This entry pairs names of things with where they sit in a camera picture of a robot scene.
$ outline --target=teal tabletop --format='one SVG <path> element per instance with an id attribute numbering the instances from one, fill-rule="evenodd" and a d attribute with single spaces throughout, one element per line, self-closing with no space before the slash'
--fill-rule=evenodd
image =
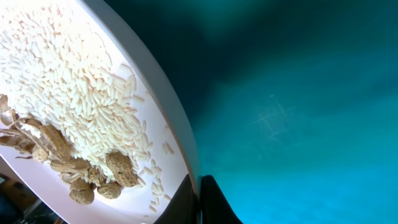
<path id="1" fill-rule="evenodd" d="M 106 1 L 243 223 L 398 223 L 398 1 Z"/>

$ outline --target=plate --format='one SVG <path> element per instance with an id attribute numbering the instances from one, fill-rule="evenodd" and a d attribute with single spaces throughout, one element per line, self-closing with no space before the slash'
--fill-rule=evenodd
<path id="1" fill-rule="evenodd" d="M 91 29 L 104 41 L 113 62 L 112 73 L 118 75 L 119 65 L 129 65 L 136 75 L 136 94 L 145 99 L 134 104 L 136 117 L 147 123 L 146 134 L 154 143 L 152 158 L 162 169 L 160 179 L 165 194 L 173 196 L 183 178 L 190 174 L 195 193 L 199 192 L 199 162 L 196 144 L 187 116 L 155 58 L 134 31 L 103 1 L 71 1 L 75 16 L 90 23 Z M 7 89 L 0 84 L 0 92 Z M 167 141 L 175 154 L 165 154 L 162 144 Z M 20 154 L 10 147 L 0 147 L 1 156 L 16 174 L 54 212 L 68 223 L 153 223 L 164 211 L 168 201 L 160 199 L 149 210 L 153 200 L 150 185 L 153 176 L 143 175 L 147 183 L 143 189 L 126 188 L 119 198 L 106 199 L 96 193 L 90 205 L 78 205 L 69 199 L 68 186 L 61 183 L 58 173 L 48 165 L 33 160 L 15 159 Z M 139 168 L 150 167 L 150 162 L 139 161 Z"/>

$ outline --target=black object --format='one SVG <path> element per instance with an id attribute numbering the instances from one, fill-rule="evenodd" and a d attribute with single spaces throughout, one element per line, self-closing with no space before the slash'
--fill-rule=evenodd
<path id="1" fill-rule="evenodd" d="M 229 206 L 213 176 L 202 177 L 199 204 L 193 193 L 189 175 L 186 175 L 155 224 L 199 224 L 200 211 L 203 224 L 242 223 Z"/>

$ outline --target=pile of rice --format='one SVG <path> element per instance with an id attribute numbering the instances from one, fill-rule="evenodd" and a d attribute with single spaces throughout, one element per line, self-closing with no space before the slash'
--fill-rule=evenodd
<path id="1" fill-rule="evenodd" d="M 0 79 L 9 106 L 60 130 L 71 156 L 103 169 L 110 152 L 150 160 L 146 124 L 130 104 L 136 79 L 129 66 L 113 65 L 103 40 L 73 15 L 68 2 L 0 1 Z M 127 80 L 110 73 L 119 67 Z"/>

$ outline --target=blue surface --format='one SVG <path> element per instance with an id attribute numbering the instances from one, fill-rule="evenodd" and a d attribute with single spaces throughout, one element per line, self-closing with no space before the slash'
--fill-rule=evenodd
<path id="1" fill-rule="evenodd" d="M 244 223 L 398 223 L 397 1 L 108 4 Z"/>

